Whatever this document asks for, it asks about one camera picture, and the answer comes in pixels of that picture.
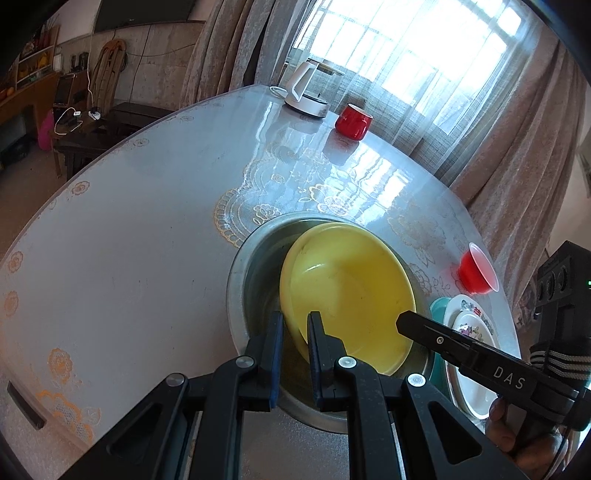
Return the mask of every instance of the power cord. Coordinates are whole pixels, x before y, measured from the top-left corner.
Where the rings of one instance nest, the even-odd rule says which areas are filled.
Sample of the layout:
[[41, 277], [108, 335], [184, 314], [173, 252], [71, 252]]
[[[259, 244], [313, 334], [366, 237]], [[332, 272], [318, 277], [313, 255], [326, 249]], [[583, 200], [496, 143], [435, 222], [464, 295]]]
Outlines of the power cord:
[[88, 49], [88, 65], [86, 66], [86, 78], [88, 79], [88, 83], [86, 84], [86, 89], [88, 93], [90, 93], [90, 106], [93, 106], [95, 103], [95, 96], [92, 95], [92, 90], [90, 89], [90, 54], [92, 52], [92, 33], [90, 34], [90, 48]]
[[164, 53], [158, 53], [156, 55], [138, 55], [137, 53], [130, 53], [130, 52], [126, 52], [127, 55], [131, 55], [132, 57], [161, 57], [162, 55], [168, 55], [169, 53], [174, 53], [176, 51], [179, 50], [183, 50], [184, 48], [189, 48], [189, 47], [194, 47], [195, 43], [191, 43], [190, 45], [185, 45], [184, 47], [180, 47], [180, 48], [175, 48], [174, 50], [171, 51], [165, 51]]
[[128, 102], [131, 101], [131, 97], [134, 94], [135, 76], [138, 74], [139, 65], [142, 63], [142, 57], [144, 56], [144, 52], [146, 51], [146, 45], [148, 44], [148, 38], [150, 37], [150, 30], [151, 29], [152, 29], [152, 25], [150, 25], [148, 27], [148, 34], [146, 35], [146, 41], [144, 42], [144, 48], [142, 50], [142, 54], [141, 55], [134, 55], [135, 57], [139, 56], [140, 58], [139, 58], [138, 66], [135, 68], [134, 81], [131, 82], [131, 90], [129, 91], [129, 100], [127, 100]]
[[66, 132], [65, 134], [62, 134], [62, 133], [57, 132], [56, 131], [57, 124], [60, 122], [61, 118], [66, 114], [66, 112], [69, 111], [69, 110], [74, 110], [74, 115], [76, 114], [76, 109], [74, 107], [72, 107], [72, 106], [66, 108], [62, 112], [62, 114], [60, 115], [60, 117], [57, 119], [57, 122], [53, 125], [53, 132], [56, 135], [67, 135], [67, 134], [71, 134], [74, 130], [76, 130], [76, 128], [78, 128], [79, 126], [82, 125], [82, 123], [84, 123], [82, 120], [78, 120], [78, 124], [72, 130], [70, 130], [69, 132]]

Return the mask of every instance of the pink bag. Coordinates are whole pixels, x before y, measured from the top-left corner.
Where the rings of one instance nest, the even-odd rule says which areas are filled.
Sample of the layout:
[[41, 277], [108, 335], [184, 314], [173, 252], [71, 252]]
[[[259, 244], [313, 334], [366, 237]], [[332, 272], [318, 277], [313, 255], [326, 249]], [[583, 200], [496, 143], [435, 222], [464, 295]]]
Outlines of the pink bag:
[[49, 110], [47, 116], [41, 123], [41, 128], [37, 132], [37, 143], [39, 148], [49, 152], [51, 150], [51, 138], [49, 132], [53, 129], [53, 111]]

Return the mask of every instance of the yellow plate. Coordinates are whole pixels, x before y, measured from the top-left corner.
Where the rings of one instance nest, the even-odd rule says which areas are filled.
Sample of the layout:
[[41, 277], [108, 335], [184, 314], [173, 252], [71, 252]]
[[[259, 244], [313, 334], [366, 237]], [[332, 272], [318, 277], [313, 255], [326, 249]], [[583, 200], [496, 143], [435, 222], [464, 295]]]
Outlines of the yellow plate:
[[416, 311], [408, 277], [389, 248], [360, 227], [323, 223], [299, 237], [283, 263], [279, 295], [287, 327], [306, 359], [313, 310], [348, 355], [379, 373], [393, 374], [413, 344], [396, 328], [400, 313]]

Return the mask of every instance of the hand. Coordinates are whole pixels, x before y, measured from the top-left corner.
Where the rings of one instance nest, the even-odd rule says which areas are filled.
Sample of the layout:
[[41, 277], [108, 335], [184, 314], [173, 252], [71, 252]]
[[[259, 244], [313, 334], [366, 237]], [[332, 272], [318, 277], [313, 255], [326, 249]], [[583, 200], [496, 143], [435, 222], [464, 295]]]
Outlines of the hand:
[[[489, 410], [489, 417], [486, 421], [486, 436], [503, 451], [507, 457], [532, 480], [541, 480], [543, 475], [548, 470], [548, 467], [554, 460], [554, 455], [560, 448], [562, 438], [557, 432], [552, 435], [541, 437], [528, 446], [522, 448], [512, 458], [509, 452], [515, 445], [515, 433], [505, 424], [503, 417], [507, 409], [507, 403], [502, 398], [497, 398], [491, 405]], [[557, 464], [560, 466], [566, 450], [568, 448], [568, 441], [564, 443], [564, 448], [560, 452]]]

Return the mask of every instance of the window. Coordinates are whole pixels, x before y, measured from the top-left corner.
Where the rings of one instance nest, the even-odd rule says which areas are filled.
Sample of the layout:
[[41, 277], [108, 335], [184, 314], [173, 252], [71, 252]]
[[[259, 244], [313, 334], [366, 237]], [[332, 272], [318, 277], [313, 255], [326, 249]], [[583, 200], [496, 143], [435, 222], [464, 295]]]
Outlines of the window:
[[337, 65], [331, 110], [365, 108], [374, 133], [437, 173], [508, 93], [529, 18], [508, 0], [319, 0], [282, 82], [307, 57]]

